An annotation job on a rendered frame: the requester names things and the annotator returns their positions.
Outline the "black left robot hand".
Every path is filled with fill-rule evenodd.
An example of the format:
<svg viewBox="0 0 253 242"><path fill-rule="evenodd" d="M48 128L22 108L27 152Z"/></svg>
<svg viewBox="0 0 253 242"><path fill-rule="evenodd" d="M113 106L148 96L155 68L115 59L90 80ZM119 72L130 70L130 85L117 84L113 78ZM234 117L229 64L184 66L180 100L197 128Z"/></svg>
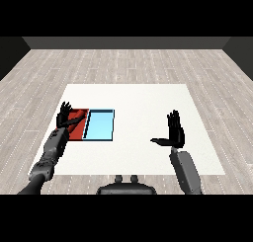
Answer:
<svg viewBox="0 0 253 242"><path fill-rule="evenodd" d="M56 127L69 127L73 124L79 124L84 118L85 113L81 111L73 119L69 119L69 114L72 112L72 107L69 103L63 102L60 107L60 112L56 116Z"/></svg>

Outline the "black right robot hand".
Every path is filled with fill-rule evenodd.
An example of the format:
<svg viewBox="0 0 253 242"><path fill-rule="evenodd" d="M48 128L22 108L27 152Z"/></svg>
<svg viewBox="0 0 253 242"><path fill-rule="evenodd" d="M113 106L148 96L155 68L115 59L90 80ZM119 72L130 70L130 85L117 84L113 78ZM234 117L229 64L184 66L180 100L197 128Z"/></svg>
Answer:
<svg viewBox="0 0 253 242"><path fill-rule="evenodd" d="M151 138L150 141L160 146L171 146L173 148L183 148L185 145L185 132L181 127L179 112L173 110L168 116L169 137Z"/></svg>

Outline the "red shallow open box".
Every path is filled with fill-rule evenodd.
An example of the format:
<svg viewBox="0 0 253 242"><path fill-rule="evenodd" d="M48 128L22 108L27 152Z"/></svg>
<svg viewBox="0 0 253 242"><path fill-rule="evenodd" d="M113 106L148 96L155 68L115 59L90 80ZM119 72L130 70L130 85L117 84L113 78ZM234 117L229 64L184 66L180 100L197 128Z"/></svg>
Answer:
<svg viewBox="0 0 253 242"><path fill-rule="evenodd" d="M69 120L81 118L81 122L72 124L68 127L70 141L82 141L87 120L88 109L73 109L68 116Z"/></svg>

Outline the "light blue shallow open box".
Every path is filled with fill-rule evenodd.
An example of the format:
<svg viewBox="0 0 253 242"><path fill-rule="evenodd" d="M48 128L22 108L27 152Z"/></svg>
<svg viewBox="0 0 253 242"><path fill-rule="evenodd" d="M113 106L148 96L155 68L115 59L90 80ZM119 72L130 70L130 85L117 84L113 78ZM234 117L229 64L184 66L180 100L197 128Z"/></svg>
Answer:
<svg viewBox="0 0 253 242"><path fill-rule="evenodd" d="M83 130L84 141L112 141L115 111L112 109L92 109L88 113Z"/></svg>

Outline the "dark grey robot body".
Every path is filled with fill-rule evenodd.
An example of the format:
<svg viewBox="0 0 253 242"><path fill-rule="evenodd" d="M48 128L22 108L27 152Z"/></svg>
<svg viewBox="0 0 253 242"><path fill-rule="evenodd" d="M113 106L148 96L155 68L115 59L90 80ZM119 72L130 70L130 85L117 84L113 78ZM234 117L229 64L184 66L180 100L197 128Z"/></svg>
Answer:
<svg viewBox="0 0 253 242"><path fill-rule="evenodd" d="M130 176L129 183L124 183L123 176L117 175L112 184L100 187L97 195L156 195L156 191L151 186L141 184L136 175Z"/></svg>

